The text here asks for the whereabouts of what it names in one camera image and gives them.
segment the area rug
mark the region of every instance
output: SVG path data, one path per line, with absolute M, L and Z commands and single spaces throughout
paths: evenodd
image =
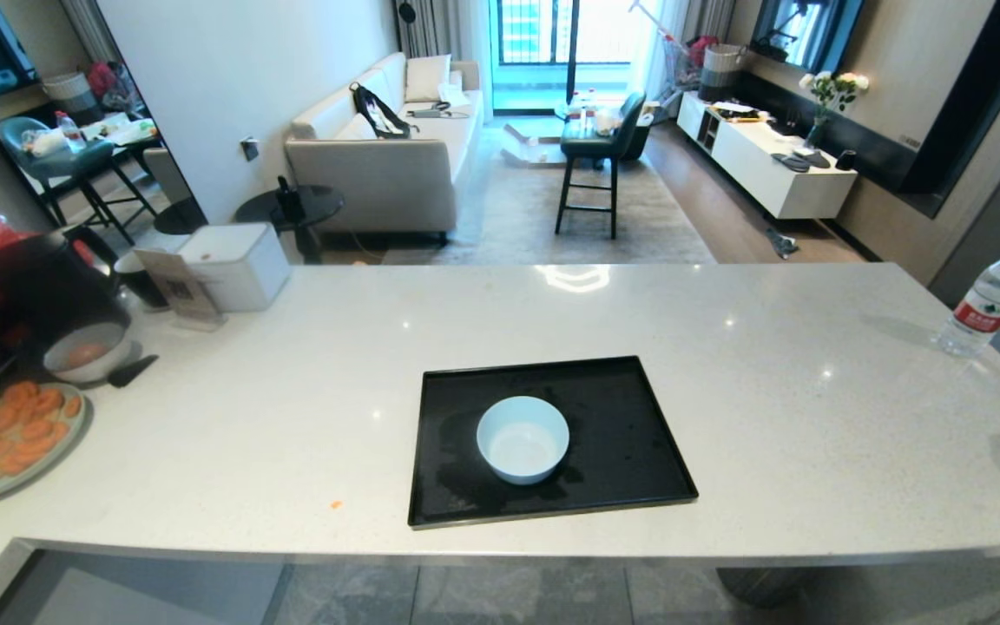
M 714 264 L 689 218 L 646 159 L 622 163 L 616 238 L 608 214 L 567 211 L 555 218 L 563 169 L 510 165 L 500 127 L 487 127 L 473 158 L 473 183 L 448 245 L 393 247 L 385 265 Z M 610 173 L 586 163 L 573 182 L 607 186 Z M 607 206 L 608 191 L 571 189 L 570 203 Z

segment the sliced carrots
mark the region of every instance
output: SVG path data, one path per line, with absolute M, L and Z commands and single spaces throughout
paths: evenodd
M 64 398 L 58 388 L 20 381 L 3 392 L 0 403 L 0 478 L 23 474 L 41 462 L 71 432 L 64 419 L 79 416 L 79 395 Z

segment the vase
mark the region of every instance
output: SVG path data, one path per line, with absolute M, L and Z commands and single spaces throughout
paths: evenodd
M 817 115 L 812 119 L 812 130 L 805 138 L 805 147 L 814 150 L 820 148 L 820 143 L 825 139 L 825 132 L 828 130 L 830 120 L 826 115 Z

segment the white bowl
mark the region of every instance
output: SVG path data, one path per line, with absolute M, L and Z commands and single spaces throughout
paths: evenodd
M 566 417 L 536 397 L 497 401 L 477 423 L 477 449 L 504 482 L 542 482 L 568 448 Z
M 86 365 L 72 368 L 69 356 L 79 345 L 99 344 L 108 350 Z M 118 365 L 126 363 L 134 341 L 126 340 L 126 328 L 118 324 L 94 324 L 58 340 L 44 353 L 44 368 L 69 384 L 91 384 L 107 378 Z

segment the cabinet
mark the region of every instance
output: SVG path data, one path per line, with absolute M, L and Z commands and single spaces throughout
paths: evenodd
M 725 122 L 694 92 L 682 98 L 678 126 L 778 219 L 836 217 L 854 179 L 854 171 L 836 169 L 836 159 L 821 153 L 830 167 L 801 174 L 771 157 L 800 147 L 799 137 L 779 135 L 761 122 Z

